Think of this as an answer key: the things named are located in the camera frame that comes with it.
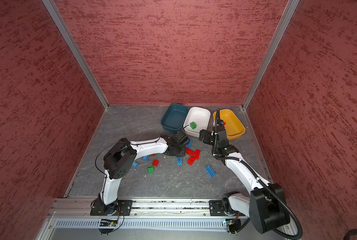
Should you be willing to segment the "red lego low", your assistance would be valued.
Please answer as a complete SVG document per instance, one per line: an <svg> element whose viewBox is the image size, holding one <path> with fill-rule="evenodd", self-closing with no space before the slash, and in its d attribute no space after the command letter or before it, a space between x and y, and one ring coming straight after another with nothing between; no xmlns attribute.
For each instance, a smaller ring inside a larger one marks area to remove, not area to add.
<svg viewBox="0 0 357 240"><path fill-rule="evenodd" d="M188 159L188 164L190 165L190 166L192 166L193 165L193 163L195 162L195 158L194 157L190 157L189 159Z"/></svg>

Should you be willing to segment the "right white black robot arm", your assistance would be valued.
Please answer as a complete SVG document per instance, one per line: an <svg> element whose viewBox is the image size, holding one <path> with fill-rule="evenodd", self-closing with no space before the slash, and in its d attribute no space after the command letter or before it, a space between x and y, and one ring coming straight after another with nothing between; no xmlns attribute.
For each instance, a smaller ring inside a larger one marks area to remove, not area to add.
<svg viewBox="0 0 357 240"><path fill-rule="evenodd" d="M199 140L212 146L214 158L232 170L249 192L249 197L238 193L228 196L230 210L247 216L260 234L274 231L289 240L302 238L301 223L288 207L282 187L267 181L246 162L229 143L223 125L215 124L212 131L201 130Z"/></svg>

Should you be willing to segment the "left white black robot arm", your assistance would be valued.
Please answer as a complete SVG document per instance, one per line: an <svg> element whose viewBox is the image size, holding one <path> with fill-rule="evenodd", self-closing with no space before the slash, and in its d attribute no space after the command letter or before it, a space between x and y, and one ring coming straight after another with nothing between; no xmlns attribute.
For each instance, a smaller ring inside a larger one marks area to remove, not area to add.
<svg viewBox="0 0 357 240"><path fill-rule="evenodd" d="M121 179L129 172L133 162L152 154L182 157L190 138L182 131L173 136L162 135L146 141L120 139L104 155L104 184L99 194L100 203L107 207L117 202Z"/></svg>

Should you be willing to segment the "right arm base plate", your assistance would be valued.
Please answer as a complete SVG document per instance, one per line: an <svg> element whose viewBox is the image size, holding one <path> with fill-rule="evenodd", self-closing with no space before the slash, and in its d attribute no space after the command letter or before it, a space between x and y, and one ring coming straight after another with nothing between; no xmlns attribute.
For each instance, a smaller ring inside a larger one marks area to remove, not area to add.
<svg viewBox="0 0 357 240"><path fill-rule="evenodd" d="M232 209L228 199L210 200L209 209L212 217L245 217L244 214Z"/></svg>

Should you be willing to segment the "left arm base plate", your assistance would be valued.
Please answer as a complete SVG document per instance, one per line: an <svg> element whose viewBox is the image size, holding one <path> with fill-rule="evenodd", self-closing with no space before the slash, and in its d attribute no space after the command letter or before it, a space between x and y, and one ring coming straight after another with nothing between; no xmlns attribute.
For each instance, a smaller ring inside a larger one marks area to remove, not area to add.
<svg viewBox="0 0 357 240"><path fill-rule="evenodd" d="M91 203L91 216L129 216L132 208L132 200L117 200L116 202L104 205L100 199L95 199Z"/></svg>

